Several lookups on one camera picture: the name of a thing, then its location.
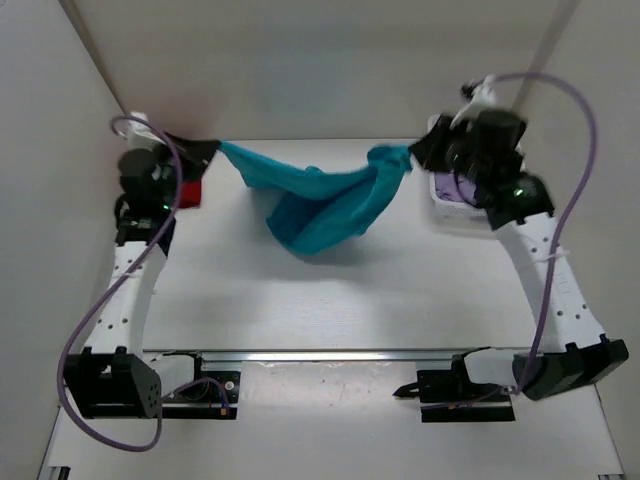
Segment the red t shirt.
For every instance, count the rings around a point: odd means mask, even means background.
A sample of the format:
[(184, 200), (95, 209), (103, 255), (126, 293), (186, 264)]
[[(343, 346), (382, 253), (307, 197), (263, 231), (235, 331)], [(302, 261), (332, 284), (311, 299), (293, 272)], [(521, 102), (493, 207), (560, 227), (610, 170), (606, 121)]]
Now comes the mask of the red t shirt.
[(202, 182), (187, 182), (183, 185), (180, 198), (180, 209), (198, 208), (202, 200)]

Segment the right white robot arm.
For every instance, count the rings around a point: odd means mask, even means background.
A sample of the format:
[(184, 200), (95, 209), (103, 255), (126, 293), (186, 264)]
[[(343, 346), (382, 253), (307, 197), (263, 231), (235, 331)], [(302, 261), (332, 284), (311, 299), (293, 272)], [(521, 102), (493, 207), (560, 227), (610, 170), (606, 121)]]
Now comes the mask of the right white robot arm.
[(536, 318), (528, 351), (477, 347), (453, 357), (446, 370), (395, 391), (431, 407), (460, 408), (522, 394), (542, 400), (597, 383), (624, 363), (623, 340), (611, 340), (591, 313), (559, 237), (564, 219), (544, 181), (528, 172), (520, 149), (525, 121), (510, 110), (488, 108), (474, 118), (432, 117), (410, 146), (432, 175), (465, 177), (474, 200), (505, 249)]

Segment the teal t shirt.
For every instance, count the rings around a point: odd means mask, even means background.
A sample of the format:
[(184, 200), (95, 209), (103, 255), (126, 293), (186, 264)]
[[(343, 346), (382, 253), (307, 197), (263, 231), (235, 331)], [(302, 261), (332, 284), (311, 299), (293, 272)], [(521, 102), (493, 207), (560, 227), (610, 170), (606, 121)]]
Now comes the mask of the teal t shirt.
[(412, 170), (409, 148), (388, 144), (371, 148), (364, 167), (338, 173), (294, 167), (230, 142), (223, 142), (219, 151), (248, 188), (281, 192), (266, 224), (297, 255), (316, 255), (363, 235)]

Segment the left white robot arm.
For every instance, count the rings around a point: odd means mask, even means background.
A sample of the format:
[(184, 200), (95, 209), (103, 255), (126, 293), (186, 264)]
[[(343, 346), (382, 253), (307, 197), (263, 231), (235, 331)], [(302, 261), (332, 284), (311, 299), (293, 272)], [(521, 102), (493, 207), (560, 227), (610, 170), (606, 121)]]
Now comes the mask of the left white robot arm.
[(176, 181), (202, 179), (220, 143), (173, 137), (167, 146), (137, 134), (118, 162), (123, 190), (114, 208), (115, 260), (110, 287), (81, 351), (67, 357), (63, 382), (80, 414), (153, 418), (176, 390), (188, 400), (206, 395), (210, 377), (193, 354), (145, 359), (143, 333), (156, 281), (165, 266), (176, 220)]

